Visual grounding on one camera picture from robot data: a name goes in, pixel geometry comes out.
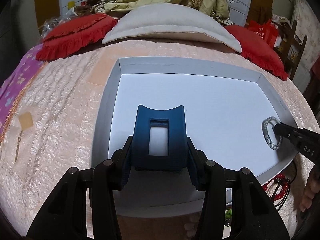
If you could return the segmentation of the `person's right hand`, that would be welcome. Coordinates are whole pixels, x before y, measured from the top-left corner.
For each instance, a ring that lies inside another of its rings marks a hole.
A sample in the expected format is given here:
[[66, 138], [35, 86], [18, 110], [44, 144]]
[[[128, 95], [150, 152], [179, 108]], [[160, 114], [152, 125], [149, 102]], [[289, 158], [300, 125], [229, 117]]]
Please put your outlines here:
[[311, 207], [315, 195], [319, 193], [319, 189], [319, 166], [315, 165], [309, 173], [309, 177], [303, 191], [299, 205], [300, 211], [305, 212]]

